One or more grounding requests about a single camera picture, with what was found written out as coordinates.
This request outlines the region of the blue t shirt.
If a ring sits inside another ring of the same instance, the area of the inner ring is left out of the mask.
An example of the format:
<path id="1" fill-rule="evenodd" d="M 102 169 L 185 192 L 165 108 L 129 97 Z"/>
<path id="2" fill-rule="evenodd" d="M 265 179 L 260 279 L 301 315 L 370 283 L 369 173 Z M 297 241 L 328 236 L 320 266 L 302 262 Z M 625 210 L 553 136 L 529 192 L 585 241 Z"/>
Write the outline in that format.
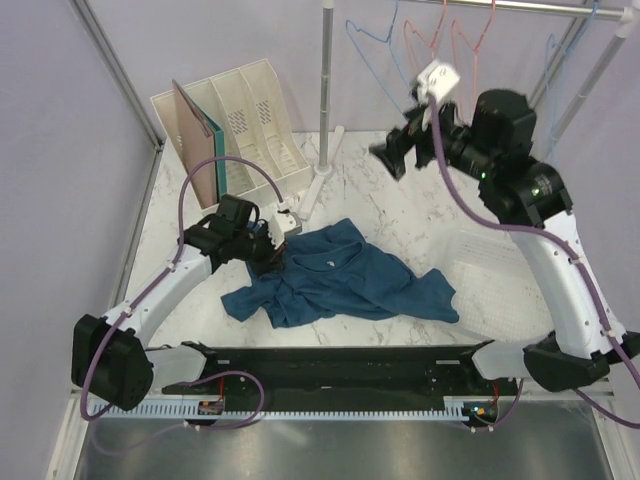
<path id="1" fill-rule="evenodd" d="M 264 309 L 274 328 L 294 328 L 344 314 L 366 320 L 406 315 L 454 324 L 455 289 L 437 269 L 418 276 L 397 256 L 367 242 L 349 219 L 292 237 L 283 268 L 221 297 L 226 313 L 246 321 Z"/>

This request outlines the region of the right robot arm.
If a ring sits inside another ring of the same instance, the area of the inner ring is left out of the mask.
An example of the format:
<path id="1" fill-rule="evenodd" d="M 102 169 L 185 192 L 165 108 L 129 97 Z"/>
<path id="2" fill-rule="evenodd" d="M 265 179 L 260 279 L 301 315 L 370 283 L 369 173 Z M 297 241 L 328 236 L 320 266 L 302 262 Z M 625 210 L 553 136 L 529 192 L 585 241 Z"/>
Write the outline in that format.
<path id="1" fill-rule="evenodd" d="M 447 189 L 476 223 L 509 234 L 523 254 L 548 307 L 553 328 L 538 340 L 487 341 L 458 368 L 458 381 L 477 394 L 498 378 L 529 378 L 543 389 L 577 392 L 622 363 L 639 377 L 633 358 L 639 335 L 622 326 L 605 305 L 584 254 L 573 202 L 559 172 L 531 156 L 537 115 L 526 97 L 508 89 L 480 94 L 470 124 L 456 120 L 448 101 L 423 119 L 428 103 L 405 114 L 370 154 L 395 180 L 405 157 L 417 168 L 436 161 Z"/>

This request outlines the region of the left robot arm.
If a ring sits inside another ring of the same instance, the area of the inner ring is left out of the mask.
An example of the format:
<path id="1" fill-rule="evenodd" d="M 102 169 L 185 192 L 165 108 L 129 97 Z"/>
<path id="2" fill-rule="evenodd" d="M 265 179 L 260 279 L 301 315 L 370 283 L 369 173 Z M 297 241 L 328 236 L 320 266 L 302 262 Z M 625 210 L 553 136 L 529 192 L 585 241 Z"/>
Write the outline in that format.
<path id="1" fill-rule="evenodd" d="M 193 289 L 222 265 L 240 260 L 260 273 L 280 267 L 289 236 L 299 233 L 299 217 L 287 207 L 270 219 L 256 204 L 223 196 L 215 212 L 186 229 L 166 265 L 133 297 L 100 317 L 86 314 L 73 330 L 72 383 L 81 399 L 94 395 L 124 411 L 147 394 L 188 384 L 208 393 L 219 382 L 218 367 L 208 349 L 194 342 L 150 348 L 149 343 L 170 313 Z"/>

